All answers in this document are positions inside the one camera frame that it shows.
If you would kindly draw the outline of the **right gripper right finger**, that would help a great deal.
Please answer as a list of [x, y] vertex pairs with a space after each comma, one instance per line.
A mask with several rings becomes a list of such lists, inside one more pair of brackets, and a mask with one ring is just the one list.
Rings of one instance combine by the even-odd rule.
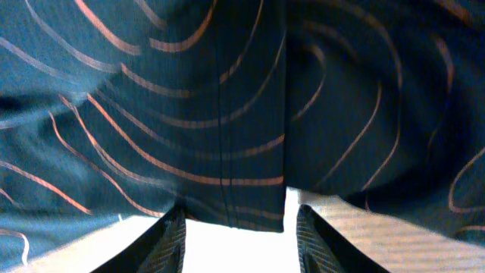
[[389, 273], [308, 205], [299, 207], [296, 238], [301, 273]]

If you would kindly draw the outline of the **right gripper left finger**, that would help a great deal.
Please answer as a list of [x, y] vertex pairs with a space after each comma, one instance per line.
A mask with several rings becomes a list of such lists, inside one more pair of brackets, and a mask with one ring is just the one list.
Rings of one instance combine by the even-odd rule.
[[185, 242], [185, 212], [174, 207], [93, 273], [181, 273]]

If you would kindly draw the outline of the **black orange-patterned jersey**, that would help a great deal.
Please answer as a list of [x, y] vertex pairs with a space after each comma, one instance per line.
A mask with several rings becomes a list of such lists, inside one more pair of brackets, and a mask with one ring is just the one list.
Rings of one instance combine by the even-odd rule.
[[289, 188], [483, 246], [484, 3], [2, 1], [2, 270]]

